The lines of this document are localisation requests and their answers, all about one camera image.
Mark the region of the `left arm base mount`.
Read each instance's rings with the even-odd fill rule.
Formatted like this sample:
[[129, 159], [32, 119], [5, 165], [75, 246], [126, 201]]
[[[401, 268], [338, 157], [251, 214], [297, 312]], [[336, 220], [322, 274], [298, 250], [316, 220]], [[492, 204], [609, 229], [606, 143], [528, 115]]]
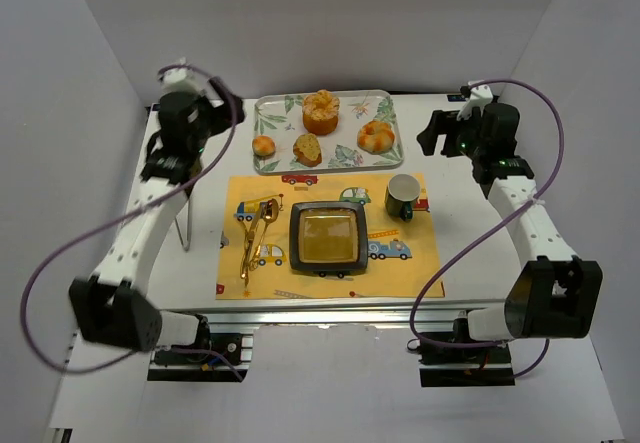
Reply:
[[240, 383], [252, 359], [253, 334], [215, 326], [197, 344], [157, 350], [148, 371], [149, 382]]

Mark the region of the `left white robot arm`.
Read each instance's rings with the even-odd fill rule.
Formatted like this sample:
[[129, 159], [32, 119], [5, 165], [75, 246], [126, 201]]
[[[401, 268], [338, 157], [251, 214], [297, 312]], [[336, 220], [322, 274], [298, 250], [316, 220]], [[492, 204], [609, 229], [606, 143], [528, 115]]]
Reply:
[[167, 233], [205, 173], [207, 141], [245, 118], [241, 98], [220, 78], [208, 83], [222, 101], [218, 106], [204, 91], [183, 84], [170, 85], [160, 98], [159, 128], [147, 142], [132, 213], [92, 275], [70, 285], [71, 306], [89, 343], [147, 353], [195, 347], [203, 337], [202, 316], [160, 310], [146, 294]]

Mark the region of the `small round bread roll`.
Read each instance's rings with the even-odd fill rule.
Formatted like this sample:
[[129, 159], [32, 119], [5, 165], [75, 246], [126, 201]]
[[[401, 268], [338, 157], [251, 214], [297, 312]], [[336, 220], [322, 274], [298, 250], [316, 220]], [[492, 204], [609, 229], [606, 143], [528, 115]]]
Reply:
[[265, 158], [275, 153], [276, 145], [272, 138], [259, 135], [252, 141], [252, 150], [255, 156]]

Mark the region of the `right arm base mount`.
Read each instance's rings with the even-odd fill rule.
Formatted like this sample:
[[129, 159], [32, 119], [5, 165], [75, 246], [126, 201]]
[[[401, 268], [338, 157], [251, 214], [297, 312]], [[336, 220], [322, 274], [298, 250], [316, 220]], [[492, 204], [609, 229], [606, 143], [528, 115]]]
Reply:
[[419, 357], [420, 384], [423, 388], [515, 385], [511, 353], [506, 346], [439, 348], [412, 338], [407, 342], [406, 349]]

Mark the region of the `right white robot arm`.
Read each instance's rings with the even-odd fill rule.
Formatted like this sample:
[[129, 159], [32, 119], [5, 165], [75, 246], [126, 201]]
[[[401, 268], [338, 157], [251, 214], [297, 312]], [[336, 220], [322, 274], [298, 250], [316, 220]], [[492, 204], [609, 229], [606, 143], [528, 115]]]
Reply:
[[555, 181], [564, 154], [559, 152], [545, 183], [535, 182], [529, 163], [516, 153], [519, 111], [495, 101], [492, 81], [464, 85], [458, 112], [435, 111], [417, 136], [424, 155], [445, 139], [442, 155], [471, 161], [473, 179], [499, 214], [500, 222], [461, 250], [432, 277], [436, 282], [464, 256], [506, 230], [521, 273], [504, 302], [469, 310], [454, 324], [450, 341], [440, 348], [487, 348], [528, 338], [580, 339], [590, 330], [603, 280], [595, 261], [581, 259], [554, 225], [543, 195]]

